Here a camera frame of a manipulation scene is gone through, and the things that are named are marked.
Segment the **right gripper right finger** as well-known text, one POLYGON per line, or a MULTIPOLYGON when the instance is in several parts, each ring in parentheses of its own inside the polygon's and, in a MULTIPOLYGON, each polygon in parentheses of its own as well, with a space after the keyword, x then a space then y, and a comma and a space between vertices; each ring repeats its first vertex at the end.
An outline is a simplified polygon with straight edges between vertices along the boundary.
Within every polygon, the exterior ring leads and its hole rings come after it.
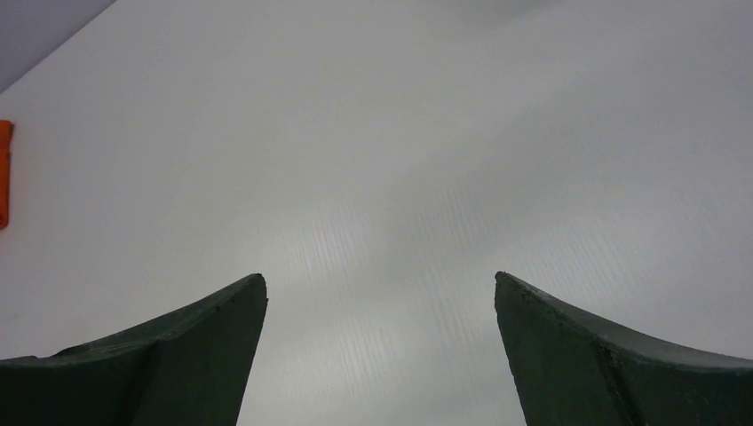
POLYGON ((749 425, 752 363, 640 333, 507 273, 495 311, 529 425, 749 425))

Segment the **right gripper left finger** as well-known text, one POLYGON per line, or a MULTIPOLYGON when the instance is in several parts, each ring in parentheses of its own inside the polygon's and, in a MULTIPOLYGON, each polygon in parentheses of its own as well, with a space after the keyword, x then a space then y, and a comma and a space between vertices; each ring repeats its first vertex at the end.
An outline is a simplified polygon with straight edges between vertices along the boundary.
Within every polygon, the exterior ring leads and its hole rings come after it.
POLYGON ((268 304, 251 274, 137 326, 1 363, 4 425, 234 425, 268 304))

